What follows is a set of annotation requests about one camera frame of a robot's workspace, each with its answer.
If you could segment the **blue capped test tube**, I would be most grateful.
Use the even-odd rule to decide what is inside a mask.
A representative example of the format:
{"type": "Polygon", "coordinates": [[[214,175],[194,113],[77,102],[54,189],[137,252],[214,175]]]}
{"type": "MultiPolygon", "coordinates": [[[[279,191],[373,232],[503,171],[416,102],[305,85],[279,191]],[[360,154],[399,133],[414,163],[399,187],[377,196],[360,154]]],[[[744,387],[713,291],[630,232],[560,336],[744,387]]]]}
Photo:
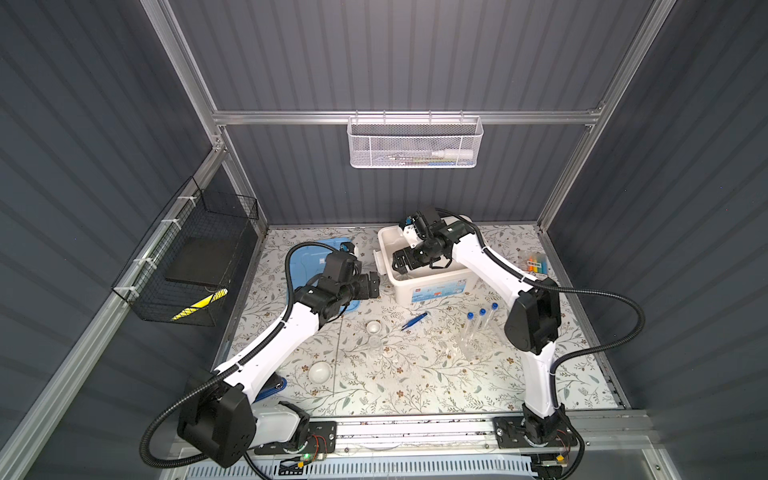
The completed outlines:
{"type": "Polygon", "coordinates": [[[476,316],[473,312],[467,313],[466,323],[464,325],[464,328],[462,330],[462,336],[461,336],[461,347],[464,350],[469,350],[471,348],[471,343],[475,334],[475,326],[476,326],[476,316]]]}
{"type": "Polygon", "coordinates": [[[487,310],[485,308],[481,308],[478,312],[478,317],[476,319],[475,324],[475,333],[478,333],[483,330],[488,320],[487,310]]]}

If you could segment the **blue plastic tweezers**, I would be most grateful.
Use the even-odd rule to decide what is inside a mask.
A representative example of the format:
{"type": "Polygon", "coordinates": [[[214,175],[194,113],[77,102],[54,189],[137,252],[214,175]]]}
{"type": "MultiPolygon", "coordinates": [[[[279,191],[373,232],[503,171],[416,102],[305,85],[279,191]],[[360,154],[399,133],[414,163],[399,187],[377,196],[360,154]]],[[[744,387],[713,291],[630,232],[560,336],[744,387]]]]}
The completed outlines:
{"type": "Polygon", "coordinates": [[[426,318],[428,315],[429,315],[429,313],[428,313],[428,312],[424,312],[424,313],[421,313],[421,314],[417,315],[416,317],[414,317],[414,318],[410,319],[409,321],[407,321],[407,322],[406,322],[406,323],[405,323],[405,324],[404,324],[404,325],[401,327],[401,330],[402,330],[402,331],[406,331],[406,330],[408,330],[408,329],[412,328],[413,326],[415,326],[416,324],[418,324],[420,321],[422,321],[423,319],[425,319],[425,318],[426,318]]]}

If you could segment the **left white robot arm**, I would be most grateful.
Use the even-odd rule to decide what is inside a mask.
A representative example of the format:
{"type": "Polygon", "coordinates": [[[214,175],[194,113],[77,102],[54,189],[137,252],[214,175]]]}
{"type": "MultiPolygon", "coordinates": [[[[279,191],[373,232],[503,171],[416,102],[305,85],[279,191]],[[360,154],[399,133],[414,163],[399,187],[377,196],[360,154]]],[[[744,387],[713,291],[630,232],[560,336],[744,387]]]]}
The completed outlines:
{"type": "Polygon", "coordinates": [[[254,447],[283,444],[297,450],[305,446],[307,413],[284,401],[263,408],[254,403],[276,379],[278,367],[305,340],[339,318],[353,301],[379,297],[380,277],[362,271],[353,243],[344,242],[336,249],[304,242],[289,253],[309,247],[328,251],[323,271],[302,286],[290,284],[281,316],[214,370],[216,374],[230,368],[234,372],[180,407],[178,435],[221,467],[232,466],[254,447]]]}

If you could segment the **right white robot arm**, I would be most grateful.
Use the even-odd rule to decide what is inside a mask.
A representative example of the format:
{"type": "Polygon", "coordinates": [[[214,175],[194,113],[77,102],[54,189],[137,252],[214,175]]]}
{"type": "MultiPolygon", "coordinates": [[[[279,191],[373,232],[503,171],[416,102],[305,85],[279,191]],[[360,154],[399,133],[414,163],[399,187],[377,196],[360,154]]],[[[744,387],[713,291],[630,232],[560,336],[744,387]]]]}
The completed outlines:
{"type": "Polygon", "coordinates": [[[408,245],[392,255],[391,266],[400,274],[440,260],[457,262],[476,274],[508,307],[504,336],[521,352],[525,379],[522,406],[526,440],[544,446],[564,427],[565,410],[557,400],[554,365],[561,308],[557,283],[526,274],[497,254],[472,221],[425,208],[402,220],[398,228],[408,245]]]}

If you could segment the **white plastic storage bin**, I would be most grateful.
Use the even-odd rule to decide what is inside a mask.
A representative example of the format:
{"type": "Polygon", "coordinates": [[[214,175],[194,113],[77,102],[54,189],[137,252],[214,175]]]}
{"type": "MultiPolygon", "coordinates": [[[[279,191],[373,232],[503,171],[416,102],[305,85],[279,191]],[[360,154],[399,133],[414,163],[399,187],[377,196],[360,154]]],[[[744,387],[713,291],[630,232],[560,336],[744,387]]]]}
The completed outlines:
{"type": "Polygon", "coordinates": [[[429,265],[401,274],[392,267],[395,252],[406,247],[416,247],[422,239],[412,226],[402,230],[398,225],[381,228],[378,233],[379,248],[374,250],[374,260],[380,275],[385,275],[394,288],[396,302],[403,307],[413,303],[435,300],[451,295],[473,293],[480,284],[479,277],[456,262],[448,266],[448,259],[441,257],[436,266],[429,265]]]}

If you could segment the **clear test tube rack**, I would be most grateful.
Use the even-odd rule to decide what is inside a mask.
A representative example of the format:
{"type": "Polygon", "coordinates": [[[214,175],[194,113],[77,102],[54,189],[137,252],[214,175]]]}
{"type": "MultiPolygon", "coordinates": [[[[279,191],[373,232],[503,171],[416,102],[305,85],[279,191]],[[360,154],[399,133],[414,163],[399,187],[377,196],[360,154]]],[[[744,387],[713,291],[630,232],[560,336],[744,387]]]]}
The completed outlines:
{"type": "MultiPolygon", "coordinates": [[[[464,326],[461,328],[458,336],[458,340],[457,340],[459,352],[468,361],[477,360],[486,350],[490,348],[490,345],[494,341],[503,342],[506,340],[505,334],[503,332],[503,328],[499,323],[500,318],[504,313],[504,311],[500,308],[500,304],[497,302],[493,302],[487,307],[481,307],[481,308],[485,308],[487,310],[488,320],[483,330],[474,334],[474,337],[471,343],[471,348],[469,350],[464,350],[461,347],[461,343],[462,343],[461,336],[462,336],[462,330],[464,326]]],[[[469,312],[473,312],[477,319],[479,310],[469,311],[469,312]]]]}

